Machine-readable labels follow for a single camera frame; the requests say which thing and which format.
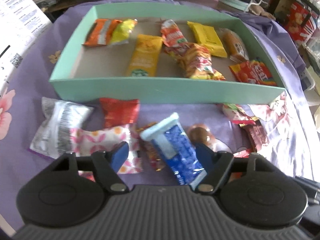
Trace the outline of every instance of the mint green tray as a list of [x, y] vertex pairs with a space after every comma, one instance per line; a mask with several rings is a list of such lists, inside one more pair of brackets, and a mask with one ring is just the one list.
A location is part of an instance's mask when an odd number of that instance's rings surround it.
[[[166, 77], [70, 78], [83, 49], [87, 33], [97, 18], [156, 17], [193, 21], [235, 31], [246, 44], [251, 59], [259, 57], [269, 68], [278, 87], [228, 81], [192, 80]], [[241, 20], [216, 11], [164, 3], [114, 3], [90, 9], [78, 25], [50, 78], [64, 100], [85, 102], [100, 97], [138, 98], [142, 103], [238, 103], [267, 104], [284, 91], [284, 85], [267, 52]]]

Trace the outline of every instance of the purple tablecloth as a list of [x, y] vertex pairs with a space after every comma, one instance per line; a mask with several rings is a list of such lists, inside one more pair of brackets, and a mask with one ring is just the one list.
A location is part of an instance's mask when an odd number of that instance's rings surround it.
[[[15, 205], [18, 190], [52, 161], [29, 152], [28, 148], [44, 120], [41, 98], [58, 98], [48, 80], [59, 51], [63, 50], [92, 5], [129, 1], [179, 4], [173, 0], [106, 0], [70, 8], [30, 49], [12, 78], [6, 95], [0, 101], [0, 136], [4, 137], [0, 141], [0, 214], [14, 229], [23, 225]], [[184, 4], [199, 6], [186, 2]], [[268, 51], [287, 88], [270, 106], [244, 106], [248, 114], [255, 114], [260, 118], [267, 132], [269, 144], [265, 145], [263, 154], [288, 175], [302, 175], [320, 181], [319, 169], [312, 168], [320, 163], [320, 143], [297, 74], [297, 71], [304, 68], [301, 58], [289, 35], [275, 22], [252, 15], [235, 16], [247, 23], [248, 28]], [[87, 130], [102, 128], [101, 108], [98, 103], [93, 105], [96, 109], [85, 127]], [[179, 113], [183, 126], [205, 123], [215, 137], [227, 144], [233, 152], [250, 145], [245, 132], [229, 122], [214, 104], [143, 105], [138, 125], [159, 121], [175, 111]], [[121, 177], [129, 186], [141, 183], [177, 183], [170, 170], [155, 172], [147, 161], [144, 162], [143, 173]]]

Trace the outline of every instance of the brown egg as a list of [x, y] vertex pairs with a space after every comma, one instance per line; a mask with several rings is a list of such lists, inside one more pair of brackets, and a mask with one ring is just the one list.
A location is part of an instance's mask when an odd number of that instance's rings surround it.
[[196, 127], [189, 131], [188, 136], [191, 143], [203, 143], [207, 146], [210, 145], [211, 133], [202, 127]]

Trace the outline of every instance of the metal screw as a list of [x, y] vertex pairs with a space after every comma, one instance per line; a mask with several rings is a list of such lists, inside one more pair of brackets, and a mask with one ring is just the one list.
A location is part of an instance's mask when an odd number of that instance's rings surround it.
[[111, 185], [110, 189], [116, 192], [123, 192], [127, 189], [127, 186], [123, 183], [115, 183]]
[[198, 190], [201, 192], [212, 192], [214, 190], [214, 187], [212, 185], [209, 184], [200, 184], [198, 186]]

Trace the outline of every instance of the silver foil wrapper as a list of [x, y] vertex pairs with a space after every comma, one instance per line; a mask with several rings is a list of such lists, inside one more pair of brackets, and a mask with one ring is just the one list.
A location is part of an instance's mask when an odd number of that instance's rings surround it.
[[81, 128], [93, 107], [43, 97], [42, 111], [46, 119], [36, 132], [30, 149], [57, 159], [71, 151], [70, 129]]

